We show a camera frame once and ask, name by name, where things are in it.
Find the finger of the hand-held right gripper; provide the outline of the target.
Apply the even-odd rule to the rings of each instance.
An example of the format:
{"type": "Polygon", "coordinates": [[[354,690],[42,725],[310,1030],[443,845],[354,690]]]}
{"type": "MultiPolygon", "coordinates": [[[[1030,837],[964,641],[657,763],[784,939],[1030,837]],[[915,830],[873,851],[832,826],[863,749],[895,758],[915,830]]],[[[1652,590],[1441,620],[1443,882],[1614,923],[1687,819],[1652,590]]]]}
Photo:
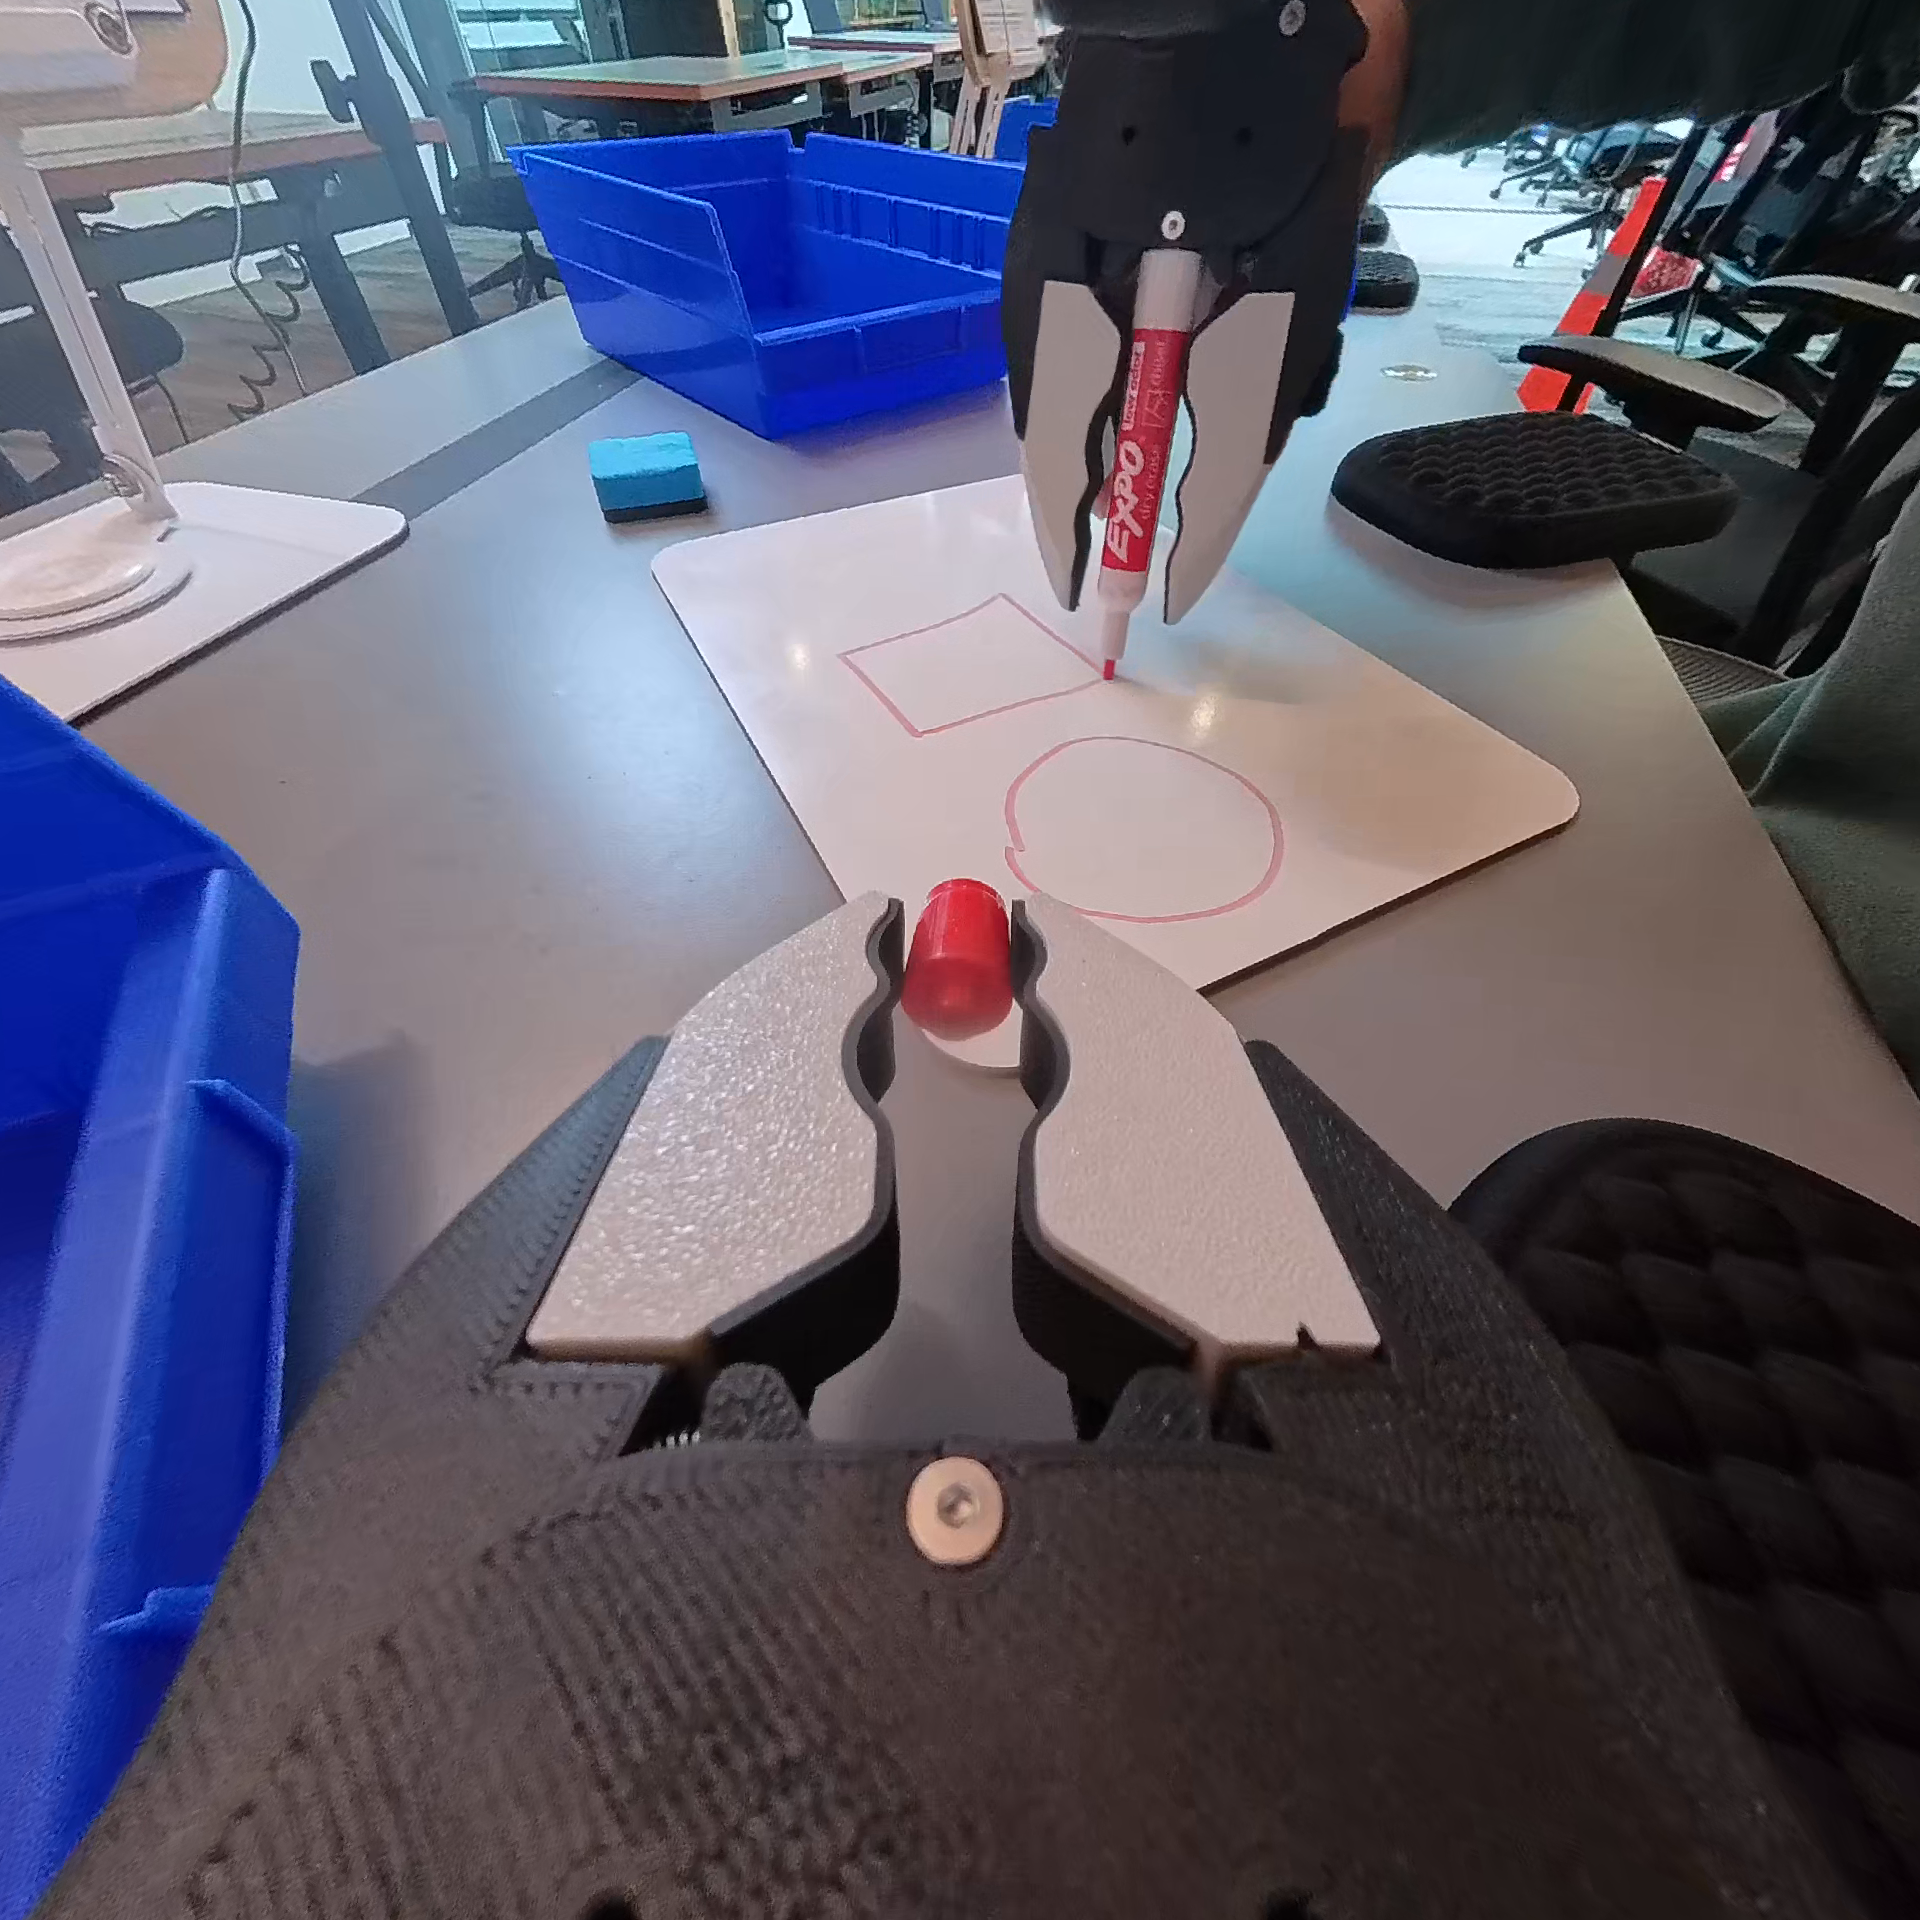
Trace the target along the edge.
{"type": "Polygon", "coordinates": [[[1041,295],[1025,417],[1025,491],[1041,561],[1065,611],[1092,550],[1100,450],[1121,372],[1121,330],[1092,289],[1050,279],[1041,295]]]}
{"type": "Polygon", "coordinates": [[[1164,620],[1212,587],[1279,455],[1266,450],[1287,361],[1295,292],[1248,292],[1191,335],[1184,398],[1191,455],[1176,494],[1164,620]]]}

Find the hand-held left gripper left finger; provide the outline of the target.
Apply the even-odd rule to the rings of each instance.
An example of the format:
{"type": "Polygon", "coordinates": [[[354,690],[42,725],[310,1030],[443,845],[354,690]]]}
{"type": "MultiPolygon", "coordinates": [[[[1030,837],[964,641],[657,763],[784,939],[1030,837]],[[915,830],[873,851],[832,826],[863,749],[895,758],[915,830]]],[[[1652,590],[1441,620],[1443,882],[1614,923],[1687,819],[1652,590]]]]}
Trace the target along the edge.
{"type": "Polygon", "coordinates": [[[680,1019],[528,1323],[542,1361],[840,1374],[898,1305],[905,913],[855,895],[680,1019]]]}

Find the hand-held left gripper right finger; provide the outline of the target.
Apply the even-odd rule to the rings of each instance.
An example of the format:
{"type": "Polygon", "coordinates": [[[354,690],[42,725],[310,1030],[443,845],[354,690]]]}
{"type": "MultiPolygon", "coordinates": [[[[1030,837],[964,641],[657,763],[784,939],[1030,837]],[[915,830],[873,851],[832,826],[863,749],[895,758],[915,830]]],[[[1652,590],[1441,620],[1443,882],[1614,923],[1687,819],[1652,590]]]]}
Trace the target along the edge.
{"type": "Polygon", "coordinates": [[[1051,895],[1016,909],[1016,1182],[1051,1276],[1199,1370],[1371,1358],[1376,1319],[1236,1029],[1051,895]]]}

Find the red dry erase marker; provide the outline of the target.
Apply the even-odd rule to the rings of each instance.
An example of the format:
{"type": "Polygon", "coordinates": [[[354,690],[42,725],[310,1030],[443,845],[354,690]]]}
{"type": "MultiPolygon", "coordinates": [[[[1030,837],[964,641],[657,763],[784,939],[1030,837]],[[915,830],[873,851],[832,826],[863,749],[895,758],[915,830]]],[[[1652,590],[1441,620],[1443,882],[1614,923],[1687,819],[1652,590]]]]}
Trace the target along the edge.
{"type": "Polygon", "coordinates": [[[1201,279],[1201,254],[1182,247],[1150,250],[1138,263],[1095,581],[1104,681],[1118,679],[1146,599],[1201,279]]]}

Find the red marker cap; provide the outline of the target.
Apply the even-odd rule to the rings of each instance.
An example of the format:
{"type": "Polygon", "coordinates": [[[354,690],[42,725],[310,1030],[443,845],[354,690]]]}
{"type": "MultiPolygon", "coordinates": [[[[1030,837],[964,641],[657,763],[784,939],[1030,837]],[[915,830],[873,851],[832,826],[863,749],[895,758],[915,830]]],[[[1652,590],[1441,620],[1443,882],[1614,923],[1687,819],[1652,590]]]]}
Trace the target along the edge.
{"type": "Polygon", "coordinates": [[[915,925],[902,1007],[937,1043],[991,1035],[1016,1003],[1006,900],[985,879],[935,884],[915,925]]]}

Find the white whiteboard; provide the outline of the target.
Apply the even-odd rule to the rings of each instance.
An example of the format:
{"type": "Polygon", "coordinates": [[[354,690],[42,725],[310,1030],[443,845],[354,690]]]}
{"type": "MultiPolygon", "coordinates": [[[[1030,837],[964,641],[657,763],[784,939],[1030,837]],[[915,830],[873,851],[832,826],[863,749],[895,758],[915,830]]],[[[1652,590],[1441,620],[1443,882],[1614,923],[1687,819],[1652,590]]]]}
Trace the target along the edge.
{"type": "Polygon", "coordinates": [[[1025,484],[687,539],[654,578],[844,895],[1046,894],[1212,990],[1561,833],[1546,758],[1226,570],[1114,681],[1025,484]]]}

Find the blue whiteboard eraser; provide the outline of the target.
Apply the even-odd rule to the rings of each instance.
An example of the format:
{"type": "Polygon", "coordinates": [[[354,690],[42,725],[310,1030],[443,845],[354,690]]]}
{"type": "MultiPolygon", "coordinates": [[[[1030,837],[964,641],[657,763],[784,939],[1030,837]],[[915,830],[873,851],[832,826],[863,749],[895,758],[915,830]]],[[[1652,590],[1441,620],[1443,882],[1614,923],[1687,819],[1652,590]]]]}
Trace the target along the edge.
{"type": "Polygon", "coordinates": [[[596,510],[610,524],[690,517],[708,508],[699,455],[683,430],[593,438],[588,470],[596,510]]]}

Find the person's right forearm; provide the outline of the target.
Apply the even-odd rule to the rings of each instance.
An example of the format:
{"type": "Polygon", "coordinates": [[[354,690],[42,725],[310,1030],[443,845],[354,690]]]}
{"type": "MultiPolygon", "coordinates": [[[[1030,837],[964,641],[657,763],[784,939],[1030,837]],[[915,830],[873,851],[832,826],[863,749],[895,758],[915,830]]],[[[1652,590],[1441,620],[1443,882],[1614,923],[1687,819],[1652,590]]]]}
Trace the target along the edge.
{"type": "Polygon", "coordinates": [[[1417,3],[1392,159],[1687,116],[1720,124],[1841,84],[1857,109],[1915,90],[1915,3],[1417,3]]]}

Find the black honeycomb pad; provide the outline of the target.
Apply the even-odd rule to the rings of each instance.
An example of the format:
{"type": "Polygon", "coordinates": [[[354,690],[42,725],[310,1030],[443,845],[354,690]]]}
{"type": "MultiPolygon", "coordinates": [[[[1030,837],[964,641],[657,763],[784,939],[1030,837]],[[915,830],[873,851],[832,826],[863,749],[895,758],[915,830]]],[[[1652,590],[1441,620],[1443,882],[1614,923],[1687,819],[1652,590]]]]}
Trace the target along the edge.
{"type": "Polygon", "coordinates": [[[1633,427],[1569,413],[1430,422],[1358,443],[1334,501],[1379,532],[1472,570],[1631,563],[1703,545],[1737,484],[1633,427]]]}
{"type": "Polygon", "coordinates": [[[1366,202],[1358,225],[1358,250],[1351,282],[1351,314],[1402,316],[1409,314],[1420,292],[1417,263],[1398,251],[1385,210],[1366,202]]]}

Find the orange traffic cone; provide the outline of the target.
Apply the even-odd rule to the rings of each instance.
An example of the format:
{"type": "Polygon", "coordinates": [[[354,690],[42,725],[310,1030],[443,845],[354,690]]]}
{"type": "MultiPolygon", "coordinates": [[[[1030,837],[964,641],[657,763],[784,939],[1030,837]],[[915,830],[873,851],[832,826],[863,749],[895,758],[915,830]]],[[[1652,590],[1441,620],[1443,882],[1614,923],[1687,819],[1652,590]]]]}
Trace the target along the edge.
{"type": "MultiPolygon", "coordinates": [[[[1634,199],[1626,206],[1626,215],[1604,242],[1588,276],[1582,282],[1569,310],[1559,319],[1554,335],[1592,338],[1603,333],[1603,325],[1616,318],[1622,302],[1633,292],[1633,283],[1642,271],[1642,260],[1648,247],[1646,230],[1662,202],[1666,187],[1664,175],[1651,175],[1640,183],[1634,199]]],[[[1570,375],[1554,372],[1546,366],[1527,364],[1527,372],[1519,386],[1520,407],[1532,413],[1554,412],[1569,401],[1570,375]]]]}

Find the wooden background desk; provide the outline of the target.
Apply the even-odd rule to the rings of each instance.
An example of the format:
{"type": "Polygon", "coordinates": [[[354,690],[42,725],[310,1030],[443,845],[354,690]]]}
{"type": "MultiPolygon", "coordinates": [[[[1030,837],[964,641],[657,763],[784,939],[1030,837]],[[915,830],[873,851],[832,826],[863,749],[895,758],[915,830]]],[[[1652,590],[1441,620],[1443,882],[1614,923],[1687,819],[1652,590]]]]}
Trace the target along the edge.
{"type": "Polygon", "coordinates": [[[916,109],[934,53],[808,50],[768,54],[657,54],[626,62],[527,66],[478,75],[490,102],[588,124],[596,138],[681,132],[787,134],[857,127],[881,113],[916,109]]]}
{"type": "Polygon", "coordinates": [[[392,364],[343,238],[402,217],[393,167],[359,126],[322,113],[247,122],[241,185],[268,199],[234,206],[232,124],[212,108],[33,127],[23,153],[62,215],[83,279],[106,285],[225,269],[242,255],[298,254],[353,372],[392,364]]]}

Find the grey mesh chair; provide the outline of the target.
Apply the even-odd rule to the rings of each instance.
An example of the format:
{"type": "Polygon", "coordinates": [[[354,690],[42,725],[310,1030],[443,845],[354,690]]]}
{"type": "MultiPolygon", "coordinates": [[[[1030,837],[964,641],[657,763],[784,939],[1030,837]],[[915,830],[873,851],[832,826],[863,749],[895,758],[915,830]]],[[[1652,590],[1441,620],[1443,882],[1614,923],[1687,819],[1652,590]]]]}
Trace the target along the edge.
{"type": "Polygon", "coordinates": [[[1786,676],[1764,662],[1730,657],[1694,641],[1658,636],[1658,642],[1694,707],[1710,707],[1750,690],[1786,684],[1786,676]]]}

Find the black textured pad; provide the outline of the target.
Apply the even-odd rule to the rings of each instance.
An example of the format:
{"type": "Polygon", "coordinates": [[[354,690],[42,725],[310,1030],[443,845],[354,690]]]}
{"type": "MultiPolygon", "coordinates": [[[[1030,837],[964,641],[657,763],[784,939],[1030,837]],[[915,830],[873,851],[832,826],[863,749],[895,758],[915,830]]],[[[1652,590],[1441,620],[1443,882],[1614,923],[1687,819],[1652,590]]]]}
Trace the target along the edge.
{"type": "Polygon", "coordinates": [[[1919,1230],[1659,1119],[1452,1204],[1633,1458],[1722,1677],[1871,1915],[1919,1915],[1919,1230]]]}

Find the black metal pole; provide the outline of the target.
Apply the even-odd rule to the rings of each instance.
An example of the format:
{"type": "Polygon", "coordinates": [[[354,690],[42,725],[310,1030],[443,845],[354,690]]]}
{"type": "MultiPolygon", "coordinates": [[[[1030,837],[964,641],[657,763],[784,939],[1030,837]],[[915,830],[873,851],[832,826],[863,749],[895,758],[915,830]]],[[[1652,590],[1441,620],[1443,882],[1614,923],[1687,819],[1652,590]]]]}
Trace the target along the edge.
{"type": "Polygon", "coordinates": [[[353,114],[388,164],[402,217],[414,235],[448,332],[467,335],[481,326],[481,318],[448,238],[442,199],[438,199],[422,162],[423,141],[414,132],[416,116],[402,100],[400,84],[383,50],[385,41],[375,25],[379,14],[370,3],[329,3],[327,6],[347,54],[353,114]]]}

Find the white stand with base plate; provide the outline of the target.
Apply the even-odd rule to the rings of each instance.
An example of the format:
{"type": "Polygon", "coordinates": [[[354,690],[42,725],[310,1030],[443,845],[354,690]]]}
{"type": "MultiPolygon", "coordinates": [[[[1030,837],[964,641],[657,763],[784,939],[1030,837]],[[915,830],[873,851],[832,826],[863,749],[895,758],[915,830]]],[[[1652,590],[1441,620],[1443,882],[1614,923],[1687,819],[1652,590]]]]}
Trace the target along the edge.
{"type": "Polygon", "coordinates": [[[56,206],[3,132],[9,234],[87,404],[107,499],[9,535],[6,681],[79,722],[395,549],[387,508],[250,487],[168,487],[56,206]]]}

